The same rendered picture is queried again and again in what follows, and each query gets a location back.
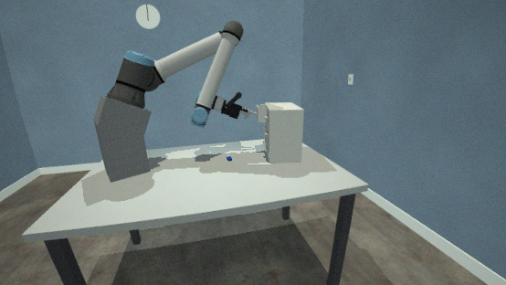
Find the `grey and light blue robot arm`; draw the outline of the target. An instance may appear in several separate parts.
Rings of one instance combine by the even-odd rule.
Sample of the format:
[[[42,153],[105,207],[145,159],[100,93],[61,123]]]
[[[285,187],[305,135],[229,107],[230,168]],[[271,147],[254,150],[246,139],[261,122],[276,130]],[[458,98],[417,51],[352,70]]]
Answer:
[[[144,109],[145,91],[156,90],[166,78],[216,54],[191,114],[193,125],[205,127],[211,109],[222,109],[224,98],[217,97],[216,93],[242,35],[243,27],[238,21],[232,20],[216,34],[158,61],[137,52],[127,51],[116,83],[108,92],[107,98]]]

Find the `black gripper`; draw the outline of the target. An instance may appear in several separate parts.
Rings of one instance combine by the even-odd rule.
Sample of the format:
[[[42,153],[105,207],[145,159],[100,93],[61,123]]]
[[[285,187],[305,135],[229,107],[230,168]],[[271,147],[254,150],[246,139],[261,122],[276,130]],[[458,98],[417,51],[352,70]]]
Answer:
[[[234,103],[230,107],[228,107],[226,105],[226,102],[227,101],[224,100],[224,103],[223,103],[223,106],[222,106],[222,109],[221,109],[221,113],[229,115],[229,117],[237,119],[238,115],[239,115],[239,112],[241,112],[242,114],[244,114],[244,118],[245,119],[248,118],[248,116],[250,115],[250,113],[257,115],[254,111],[252,111],[250,109],[247,109],[245,107],[242,107],[240,105],[234,104]]]

